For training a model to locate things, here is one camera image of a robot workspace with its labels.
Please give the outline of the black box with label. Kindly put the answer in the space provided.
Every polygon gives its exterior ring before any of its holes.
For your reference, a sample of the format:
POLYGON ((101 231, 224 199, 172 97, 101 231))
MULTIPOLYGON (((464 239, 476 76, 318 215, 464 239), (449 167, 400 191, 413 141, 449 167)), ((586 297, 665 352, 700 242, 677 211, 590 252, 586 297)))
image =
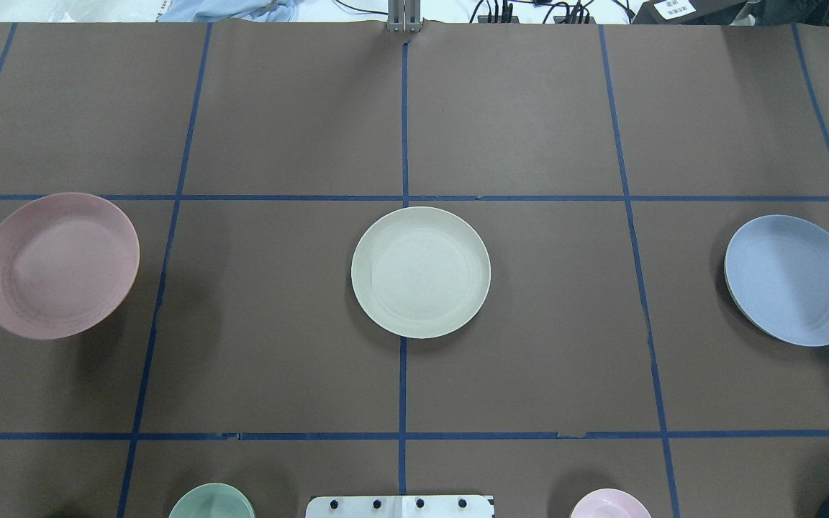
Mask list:
POLYGON ((633 25, 751 26, 767 1, 647 1, 633 25))

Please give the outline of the pink plate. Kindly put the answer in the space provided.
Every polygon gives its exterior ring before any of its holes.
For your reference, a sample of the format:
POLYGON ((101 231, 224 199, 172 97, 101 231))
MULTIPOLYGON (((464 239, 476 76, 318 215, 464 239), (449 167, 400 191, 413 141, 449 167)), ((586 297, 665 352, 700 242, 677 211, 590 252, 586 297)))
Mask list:
POLYGON ((0 327, 77 335, 122 304, 139 266, 135 226, 116 204, 78 191, 26 203, 0 223, 0 327))

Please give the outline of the green bowl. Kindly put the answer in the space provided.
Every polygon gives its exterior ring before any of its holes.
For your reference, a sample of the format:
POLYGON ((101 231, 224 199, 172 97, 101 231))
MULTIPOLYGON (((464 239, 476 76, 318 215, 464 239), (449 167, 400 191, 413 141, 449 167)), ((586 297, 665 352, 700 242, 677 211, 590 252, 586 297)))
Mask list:
POLYGON ((182 495, 168 517, 256 517, 256 513, 239 489, 224 483, 208 483, 182 495))

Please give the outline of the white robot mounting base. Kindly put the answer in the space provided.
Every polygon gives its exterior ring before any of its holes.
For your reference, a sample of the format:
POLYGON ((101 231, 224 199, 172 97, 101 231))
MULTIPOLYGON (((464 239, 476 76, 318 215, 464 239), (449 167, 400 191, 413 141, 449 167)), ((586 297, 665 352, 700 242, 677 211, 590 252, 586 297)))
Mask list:
POLYGON ((306 517, 494 517, 494 498, 466 495, 332 496, 310 499, 306 517))

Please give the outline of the pink bowl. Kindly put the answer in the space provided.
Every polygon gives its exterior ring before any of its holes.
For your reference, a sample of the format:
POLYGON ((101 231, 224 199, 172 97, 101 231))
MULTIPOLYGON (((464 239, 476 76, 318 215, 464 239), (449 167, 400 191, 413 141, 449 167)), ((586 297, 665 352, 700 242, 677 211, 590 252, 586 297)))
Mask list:
POLYGON ((569 517, 651 517, 651 513, 628 492, 597 489, 579 499, 569 517))

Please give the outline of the light blue plate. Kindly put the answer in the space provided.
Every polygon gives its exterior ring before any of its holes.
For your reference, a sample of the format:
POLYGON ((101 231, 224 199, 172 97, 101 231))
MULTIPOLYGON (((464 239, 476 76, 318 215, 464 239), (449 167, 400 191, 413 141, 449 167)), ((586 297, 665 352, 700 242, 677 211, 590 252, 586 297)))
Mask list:
POLYGON ((792 215, 747 221, 728 240, 728 293, 761 331, 800 347, 829 345, 829 232, 792 215))

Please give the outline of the light blue cloth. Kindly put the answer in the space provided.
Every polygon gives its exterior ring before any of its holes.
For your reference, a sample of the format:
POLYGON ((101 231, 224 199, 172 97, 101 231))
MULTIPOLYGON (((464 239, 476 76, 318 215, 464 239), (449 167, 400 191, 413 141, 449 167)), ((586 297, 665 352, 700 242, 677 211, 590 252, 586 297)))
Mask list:
POLYGON ((289 22, 296 1, 168 1, 158 22, 210 23, 226 19, 253 22, 289 22))

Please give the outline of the cream white plate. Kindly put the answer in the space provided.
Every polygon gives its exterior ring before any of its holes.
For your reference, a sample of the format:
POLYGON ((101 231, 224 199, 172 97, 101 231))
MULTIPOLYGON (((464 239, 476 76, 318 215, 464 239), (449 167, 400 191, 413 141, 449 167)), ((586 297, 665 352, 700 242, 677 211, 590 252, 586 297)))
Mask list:
POLYGON ((376 220, 350 263, 362 310, 379 327, 414 339, 444 337, 483 307, 492 283, 486 243, 466 220, 409 206, 376 220))

